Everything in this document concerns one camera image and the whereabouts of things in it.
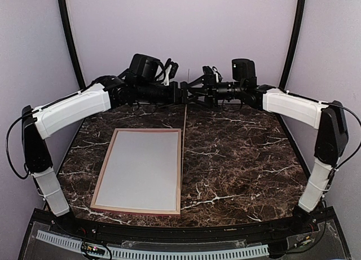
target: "marble slab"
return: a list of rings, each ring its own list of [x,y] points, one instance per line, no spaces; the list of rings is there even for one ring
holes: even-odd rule
[[[115,128],[179,128],[185,106],[120,107],[85,119],[59,171],[75,215],[94,221],[158,227],[224,226],[292,215],[307,179],[273,114],[227,105],[188,105],[180,217],[90,209]]]

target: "robotic arm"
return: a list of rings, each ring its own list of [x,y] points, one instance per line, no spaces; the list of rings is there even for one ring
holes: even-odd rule
[[[159,65],[162,72],[156,76]],[[160,61],[136,54],[130,68],[115,76],[96,79],[86,89],[45,106],[23,109],[23,147],[25,163],[52,212],[61,216],[69,212],[68,203],[52,168],[45,139],[59,129],[95,113],[133,105],[138,101],[162,104],[194,102],[217,107],[219,100],[239,99],[255,109],[279,113],[317,129],[315,165],[306,189],[294,209],[302,220],[313,211],[330,185],[338,159],[348,141],[343,110],[269,85],[257,85],[254,63],[247,59],[232,61],[234,82],[222,82],[218,71],[203,67],[204,75],[191,83],[169,82],[178,65],[170,59]]]

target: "white slotted strip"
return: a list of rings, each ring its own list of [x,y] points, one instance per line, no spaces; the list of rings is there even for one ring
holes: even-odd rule
[[[81,241],[74,240],[54,233],[38,230],[36,237],[39,240],[49,244],[81,253]],[[143,250],[129,250],[108,246],[112,252],[113,259],[129,260],[242,260],[252,259],[255,257],[268,256],[268,245],[254,246],[250,248],[241,248],[233,250],[218,250],[211,252],[151,252]],[[99,256],[98,254],[89,253],[89,255]],[[108,251],[103,256],[109,259]]]

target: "framed board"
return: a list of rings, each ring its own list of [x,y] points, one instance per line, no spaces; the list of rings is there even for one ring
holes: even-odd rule
[[[116,129],[90,207],[181,213],[181,129]]]

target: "tabletop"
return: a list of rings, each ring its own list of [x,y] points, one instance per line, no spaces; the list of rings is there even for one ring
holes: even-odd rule
[[[90,209],[115,128],[182,129],[180,217]],[[196,104],[123,106],[88,117],[58,177],[76,217],[157,227],[225,226],[290,217],[307,183],[276,116],[239,105],[215,110]]]

